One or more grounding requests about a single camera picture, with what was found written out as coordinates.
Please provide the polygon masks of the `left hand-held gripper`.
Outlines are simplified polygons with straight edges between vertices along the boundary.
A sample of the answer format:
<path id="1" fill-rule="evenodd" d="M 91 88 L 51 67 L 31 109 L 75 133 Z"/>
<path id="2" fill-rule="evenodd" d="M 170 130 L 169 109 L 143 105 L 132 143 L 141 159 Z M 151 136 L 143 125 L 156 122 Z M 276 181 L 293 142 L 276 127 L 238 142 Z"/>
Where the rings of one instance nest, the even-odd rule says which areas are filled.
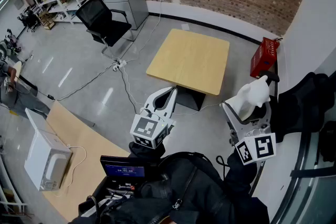
<path id="1" fill-rule="evenodd" d="M 130 134 L 135 143 L 156 149 L 170 134 L 176 122 L 163 115 L 172 115 L 175 109 L 177 88 L 166 87 L 151 94 L 145 102 L 145 108 L 134 116 Z"/>

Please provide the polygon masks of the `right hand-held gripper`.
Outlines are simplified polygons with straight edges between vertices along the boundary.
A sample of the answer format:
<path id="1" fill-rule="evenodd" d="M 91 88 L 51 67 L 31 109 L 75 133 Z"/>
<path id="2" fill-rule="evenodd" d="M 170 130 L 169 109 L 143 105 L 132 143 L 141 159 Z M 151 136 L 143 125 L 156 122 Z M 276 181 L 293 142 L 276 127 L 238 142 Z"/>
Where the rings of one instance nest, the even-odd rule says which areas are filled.
<path id="1" fill-rule="evenodd" d="M 263 119 L 243 123 L 229 104 L 221 103 L 225 119 L 232 131 L 232 145 L 243 165 L 276 156 L 276 137 L 270 128 L 270 102 L 265 102 L 264 105 L 266 112 Z"/>

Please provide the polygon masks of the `white plastic bear figure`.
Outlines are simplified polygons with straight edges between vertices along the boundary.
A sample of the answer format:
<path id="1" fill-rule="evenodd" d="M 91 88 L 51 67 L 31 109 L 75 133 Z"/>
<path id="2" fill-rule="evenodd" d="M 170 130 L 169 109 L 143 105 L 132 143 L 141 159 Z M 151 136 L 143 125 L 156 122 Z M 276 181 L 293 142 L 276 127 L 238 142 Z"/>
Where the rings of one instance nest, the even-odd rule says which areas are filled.
<path id="1" fill-rule="evenodd" d="M 267 84 L 268 76 L 264 75 L 259 79 L 244 85 L 236 94 L 237 114 L 242 121 L 248 119 L 255 107 L 270 101 L 270 90 Z"/>

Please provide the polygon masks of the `person's left forearm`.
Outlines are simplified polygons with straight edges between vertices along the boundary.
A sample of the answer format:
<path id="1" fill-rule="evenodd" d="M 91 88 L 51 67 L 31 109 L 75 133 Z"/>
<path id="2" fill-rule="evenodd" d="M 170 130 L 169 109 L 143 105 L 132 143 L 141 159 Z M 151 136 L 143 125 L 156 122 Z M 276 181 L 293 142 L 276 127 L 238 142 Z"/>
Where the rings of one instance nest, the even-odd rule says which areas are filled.
<path id="1" fill-rule="evenodd" d="M 165 147 L 161 143 L 157 148 L 152 149 L 135 142 L 129 143 L 130 158 L 138 158 L 149 163 L 159 163 L 165 154 Z"/>

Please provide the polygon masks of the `person's right forearm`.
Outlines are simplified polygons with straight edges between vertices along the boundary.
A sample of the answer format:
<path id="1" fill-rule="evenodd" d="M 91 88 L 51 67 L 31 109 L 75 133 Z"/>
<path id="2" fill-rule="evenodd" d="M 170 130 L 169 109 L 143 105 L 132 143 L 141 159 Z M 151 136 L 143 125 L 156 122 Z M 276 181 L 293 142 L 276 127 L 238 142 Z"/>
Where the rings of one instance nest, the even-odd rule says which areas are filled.
<path id="1" fill-rule="evenodd" d="M 224 179 L 226 187 L 235 195 L 249 195 L 251 183 L 257 175 L 257 164 L 244 165 L 237 149 L 235 149 L 228 157 L 227 165 L 229 171 Z"/>

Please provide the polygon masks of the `square wooden table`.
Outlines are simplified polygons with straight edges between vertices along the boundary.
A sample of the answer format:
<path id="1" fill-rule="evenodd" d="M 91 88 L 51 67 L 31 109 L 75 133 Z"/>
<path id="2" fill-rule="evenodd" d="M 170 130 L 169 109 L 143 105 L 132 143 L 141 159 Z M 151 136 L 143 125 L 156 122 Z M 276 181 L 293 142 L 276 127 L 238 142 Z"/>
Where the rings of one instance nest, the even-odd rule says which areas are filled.
<path id="1" fill-rule="evenodd" d="M 146 73 L 176 85 L 177 103 L 200 111 L 207 95 L 221 92 L 229 47 L 222 39 L 172 29 Z"/>

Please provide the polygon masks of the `white power strip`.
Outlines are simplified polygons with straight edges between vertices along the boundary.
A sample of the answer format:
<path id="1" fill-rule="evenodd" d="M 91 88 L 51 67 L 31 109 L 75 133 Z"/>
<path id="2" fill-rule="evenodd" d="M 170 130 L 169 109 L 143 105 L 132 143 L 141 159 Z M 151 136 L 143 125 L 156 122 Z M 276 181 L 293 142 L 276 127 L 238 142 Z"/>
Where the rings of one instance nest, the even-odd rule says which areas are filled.
<path id="1" fill-rule="evenodd" d="M 121 61 L 117 61 L 113 66 L 112 66 L 112 70 L 114 72 L 121 70 L 125 65 L 127 64 L 127 62 L 125 60 L 121 60 Z"/>

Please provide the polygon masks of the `red metal box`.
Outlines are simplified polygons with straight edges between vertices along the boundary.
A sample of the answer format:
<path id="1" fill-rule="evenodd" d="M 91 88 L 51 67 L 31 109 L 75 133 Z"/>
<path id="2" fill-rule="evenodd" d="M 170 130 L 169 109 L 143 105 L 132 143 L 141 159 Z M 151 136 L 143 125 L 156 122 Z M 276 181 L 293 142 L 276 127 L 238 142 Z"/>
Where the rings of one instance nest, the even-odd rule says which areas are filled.
<path id="1" fill-rule="evenodd" d="M 280 46 L 278 39 L 264 37 L 250 63 L 250 76 L 259 78 L 262 70 L 269 68 L 277 61 L 277 49 Z"/>

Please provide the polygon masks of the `black monitor screen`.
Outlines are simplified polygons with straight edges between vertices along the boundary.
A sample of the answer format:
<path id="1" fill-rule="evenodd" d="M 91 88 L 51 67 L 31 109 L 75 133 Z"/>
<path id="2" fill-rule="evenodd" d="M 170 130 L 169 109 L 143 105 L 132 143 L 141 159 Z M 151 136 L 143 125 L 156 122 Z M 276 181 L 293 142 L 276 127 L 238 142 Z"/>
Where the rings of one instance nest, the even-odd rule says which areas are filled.
<path id="1" fill-rule="evenodd" d="M 157 162 L 135 157 L 116 157 L 101 155 L 100 163 L 107 177 L 113 180 L 144 182 L 158 177 Z"/>

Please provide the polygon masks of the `long wooden desk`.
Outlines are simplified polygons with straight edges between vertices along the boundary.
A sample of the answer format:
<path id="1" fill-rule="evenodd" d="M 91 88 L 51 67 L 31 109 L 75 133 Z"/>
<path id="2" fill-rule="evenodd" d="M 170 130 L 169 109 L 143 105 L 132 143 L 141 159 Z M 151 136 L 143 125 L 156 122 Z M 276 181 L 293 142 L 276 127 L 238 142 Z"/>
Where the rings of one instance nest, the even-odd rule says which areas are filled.
<path id="1" fill-rule="evenodd" d="M 91 129 L 57 101 L 51 107 L 47 122 L 65 145 L 72 146 L 72 156 L 60 189 L 43 194 L 66 221 L 72 221 L 78 215 L 78 205 L 93 194 L 106 176 L 100 156 L 127 157 L 129 153 Z"/>

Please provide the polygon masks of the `black framed window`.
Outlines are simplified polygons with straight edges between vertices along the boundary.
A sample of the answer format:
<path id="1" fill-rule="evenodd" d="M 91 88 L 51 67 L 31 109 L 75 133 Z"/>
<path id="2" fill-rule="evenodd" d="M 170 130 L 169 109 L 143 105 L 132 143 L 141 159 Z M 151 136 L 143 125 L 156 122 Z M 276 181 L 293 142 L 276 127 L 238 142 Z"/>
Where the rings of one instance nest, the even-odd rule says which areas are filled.
<path id="1" fill-rule="evenodd" d="M 319 132 L 301 136 L 289 186 L 271 224 L 336 224 L 336 160 L 323 160 L 319 140 Z"/>

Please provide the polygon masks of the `black mesh office chair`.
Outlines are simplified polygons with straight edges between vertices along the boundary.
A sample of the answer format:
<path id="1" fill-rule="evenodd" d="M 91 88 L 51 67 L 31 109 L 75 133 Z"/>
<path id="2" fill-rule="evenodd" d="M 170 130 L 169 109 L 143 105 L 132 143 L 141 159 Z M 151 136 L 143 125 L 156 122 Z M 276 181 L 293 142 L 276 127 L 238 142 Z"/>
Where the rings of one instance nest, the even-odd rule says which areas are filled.
<path id="1" fill-rule="evenodd" d="M 107 58 L 115 58 L 113 54 L 105 54 L 105 51 L 113 47 L 126 33 L 131 35 L 128 41 L 135 40 L 126 12 L 109 9 L 103 0 L 86 1 L 76 11 L 76 16 L 86 26 L 86 32 L 92 35 L 94 41 L 104 45 L 101 53 Z"/>

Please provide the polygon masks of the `black equipment case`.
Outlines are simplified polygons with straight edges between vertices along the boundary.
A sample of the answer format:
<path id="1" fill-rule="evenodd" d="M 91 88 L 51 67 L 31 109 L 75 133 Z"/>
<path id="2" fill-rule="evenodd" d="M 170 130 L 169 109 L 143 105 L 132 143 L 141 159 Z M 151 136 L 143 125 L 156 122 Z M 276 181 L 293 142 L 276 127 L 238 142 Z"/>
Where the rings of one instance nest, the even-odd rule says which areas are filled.
<path id="1" fill-rule="evenodd" d="M 102 212 L 117 201 L 125 201 L 139 192 L 145 179 L 140 180 L 112 180 L 105 177 L 97 186 L 93 194 L 79 204 L 79 217 L 99 219 Z"/>

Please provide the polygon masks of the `white cardboard box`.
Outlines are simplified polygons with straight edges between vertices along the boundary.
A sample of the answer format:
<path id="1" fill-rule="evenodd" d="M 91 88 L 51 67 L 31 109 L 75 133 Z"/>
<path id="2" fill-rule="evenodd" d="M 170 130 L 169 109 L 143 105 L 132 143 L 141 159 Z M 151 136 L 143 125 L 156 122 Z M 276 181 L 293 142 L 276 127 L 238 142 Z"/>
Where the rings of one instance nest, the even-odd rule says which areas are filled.
<path id="1" fill-rule="evenodd" d="M 25 112 L 31 125 L 35 130 L 36 136 L 41 136 L 42 134 L 46 133 L 56 135 L 56 133 L 53 131 L 53 129 L 50 127 L 50 125 L 43 116 L 30 109 L 25 109 Z"/>

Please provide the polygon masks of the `wooden crate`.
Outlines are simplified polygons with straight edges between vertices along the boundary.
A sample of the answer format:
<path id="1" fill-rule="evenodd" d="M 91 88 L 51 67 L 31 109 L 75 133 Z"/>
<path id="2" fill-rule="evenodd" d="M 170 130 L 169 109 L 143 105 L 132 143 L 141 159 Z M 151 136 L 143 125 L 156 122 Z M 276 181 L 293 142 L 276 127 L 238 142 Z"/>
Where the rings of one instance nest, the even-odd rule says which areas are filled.
<path id="1" fill-rule="evenodd" d="M 51 30 L 55 26 L 55 22 L 52 16 L 47 11 L 41 12 L 38 15 L 38 18 L 40 20 L 41 25 L 46 30 Z"/>

